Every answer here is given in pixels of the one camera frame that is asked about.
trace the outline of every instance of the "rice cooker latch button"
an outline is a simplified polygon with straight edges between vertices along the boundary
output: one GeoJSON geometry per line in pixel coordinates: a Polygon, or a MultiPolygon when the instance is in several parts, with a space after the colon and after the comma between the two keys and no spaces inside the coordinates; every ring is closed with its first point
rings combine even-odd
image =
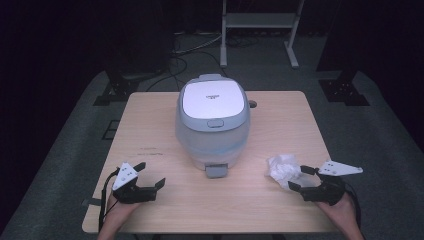
{"type": "Polygon", "coordinates": [[[208,127],[210,128],[219,128],[222,126],[224,126],[224,121],[222,120],[215,119],[215,120],[208,121],[208,127]]]}
{"type": "Polygon", "coordinates": [[[205,170],[208,178],[222,178],[227,176],[228,164],[208,164],[205,170]]]}

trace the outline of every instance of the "hand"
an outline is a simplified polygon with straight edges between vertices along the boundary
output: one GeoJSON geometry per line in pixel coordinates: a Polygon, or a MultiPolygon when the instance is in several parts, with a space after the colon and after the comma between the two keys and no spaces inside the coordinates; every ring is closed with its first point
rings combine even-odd
{"type": "Polygon", "coordinates": [[[346,239],[364,239],[356,222],[355,204],[349,194],[344,193],[340,201],[333,206],[324,202],[315,202],[315,204],[336,225],[346,239]]]}
{"type": "Polygon", "coordinates": [[[99,232],[98,240],[112,240],[116,233],[128,220],[131,214],[141,205],[141,203],[124,204],[111,193],[107,201],[107,215],[103,227],[99,232]]]}

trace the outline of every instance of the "black cable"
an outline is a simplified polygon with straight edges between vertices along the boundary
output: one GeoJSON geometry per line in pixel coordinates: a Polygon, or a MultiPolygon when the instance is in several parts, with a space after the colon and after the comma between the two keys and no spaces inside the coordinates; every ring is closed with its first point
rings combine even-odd
{"type": "Polygon", "coordinates": [[[116,200],[116,202],[107,210],[107,212],[105,213],[105,215],[103,215],[103,218],[105,218],[110,213],[110,210],[112,210],[112,208],[115,207],[115,205],[117,203],[118,203],[118,200],[116,200]]]}
{"type": "Polygon", "coordinates": [[[230,36],[227,38],[227,46],[231,48],[248,48],[258,43],[258,37],[230,36]]]}
{"type": "Polygon", "coordinates": [[[186,84],[186,82],[184,82],[184,81],[182,81],[182,80],[180,80],[180,79],[178,79],[177,78],[177,75],[179,75],[179,74],[181,74],[181,73],[183,73],[186,69],[187,69],[187,61],[185,61],[184,59],[182,59],[182,58],[178,58],[178,57],[175,57],[175,59],[177,59],[177,60],[180,60],[180,61],[182,61],[182,62],[184,62],[184,68],[183,68],[183,70],[181,70],[181,71],[179,71],[178,73],[176,73],[176,74],[174,74],[174,73],[172,73],[172,71],[171,71],[171,69],[169,68],[168,69],[168,71],[169,71],[169,74],[175,79],[175,83],[177,84],[177,89],[178,89],[178,91],[180,91],[181,89],[180,89],[180,85],[178,84],[178,82],[180,82],[180,83],[182,83],[182,84],[186,84]]]}
{"type": "Polygon", "coordinates": [[[194,50],[197,50],[197,49],[209,47],[210,45],[214,44],[219,39],[221,39],[221,37],[222,37],[221,34],[219,34],[218,37],[215,37],[212,40],[209,40],[209,41],[207,41],[205,43],[202,43],[202,44],[200,44],[197,47],[193,47],[193,48],[190,48],[190,49],[187,49],[187,50],[183,50],[183,51],[174,51],[174,54],[184,54],[184,53],[191,52],[191,51],[194,51],[194,50]]]}
{"type": "Polygon", "coordinates": [[[150,91],[150,89],[152,89],[156,84],[158,84],[158,83],[160,83],[160,82],[162,82],[163,80],[166,80],[166,79],[168,79],[168,78],[171,78],[171,77],[173,77],[173,76],[175,76],[175,75],[178,75],[178,74],[181,74],[181,73],[183,73],[186,69],[187,69],[187,62],[184,60],[184,59],[182,59],[182,58],[178,58],[178,57],[175,57],[177,60],[180,60],[180,61],[182,61],[185,65],[184,65],[184,67],[183,67],[183,69],[182,70],[180,70],[179,72],[177,72],[176,74],[171,74],[170,76],[166,76],[166,77],[163,77],[163,78],[161,78],[161,79],[159,79],[159,80],[157,80],[156,82],[154,82],[153,84],[151,84],[147,89],[146,89],[146,92],[148,92],[148,91],[150,91]]]}
{"type": "Polygon", "coordinates": [[[224,74],[224,77],[228,77],[228,75],[227,75],[227,73],[225,72],[225,70],[221,67],[221,64],[220,64],[220,62],[218,61],[218,59],[217,59],[214,55],[212,55],[212,54],[210,54],[210,53],[208,53],[208,52],[204,52],[204,51],[190,51],[190,52],[187,52],[187,53],[178,54],[178,56],[179,56],[179,57],[182,57],[182,56],[185,56],[185,55],[195,54],[195,53],[206,54],[206,55],[208,55],[208,56],[212,57],[212,58],[213,58],[213,60],[215,61],[215,63],[216,63],[216,64],[218,64],[219,69],[220,69],[220,70],[222,71],[222,73],[224,74]]]}
{"type": "Polygon", "coordinates": [[[113,177],[118,175],[119,173],[119,168],[116,168],[116,170],[111,173],[109,175],[109,177],[107,177],[106,181],[105,181],[105,185],[103,186],[102,189],[102,198],[101,198],[101,203],[100,203],[100,213],[99,213],[99,232],[100,230],[102,230],[103,227],[103,220],[105,217],[105,209],[106,209],[106,189],[107,189],[107,185],[109,183],[109,180],[113,177]]]}

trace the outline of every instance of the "wooden table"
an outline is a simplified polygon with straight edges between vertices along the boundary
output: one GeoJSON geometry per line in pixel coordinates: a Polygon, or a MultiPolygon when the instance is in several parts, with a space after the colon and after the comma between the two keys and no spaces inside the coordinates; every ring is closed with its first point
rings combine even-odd
{"type": "MultiPolygon", "coordinates": [[[[137,185],[166,177],[154,202],[144,203],[122,228],[131,233],[328,232],[335,227],[300,194],[266,176],[266,159],[291,153],[301,165],[319,167],[329,159],[302,92],[247,92],[251,109],[247,146],[225,178],[208,179],[197,169],[174,133],[178,93],[131,95],[93,198],[122,162],[146,162],[137,185]]],[[[110,181],[108,194],[114,178],[110,181]]],[[[97,232],[100,207],[90,205],[83,230],[97,232]]]]}

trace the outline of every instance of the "white tissue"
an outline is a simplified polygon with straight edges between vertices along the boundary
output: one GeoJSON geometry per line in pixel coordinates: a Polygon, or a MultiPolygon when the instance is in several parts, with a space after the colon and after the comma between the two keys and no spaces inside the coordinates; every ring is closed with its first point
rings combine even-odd
{"type": "Polygon", "coordinates": [[[289,190],[288,181],[298,179],[301,175],[300,166],[293,154],[282,154],[267,159],[271,176],[284,189],[289,190]]]}

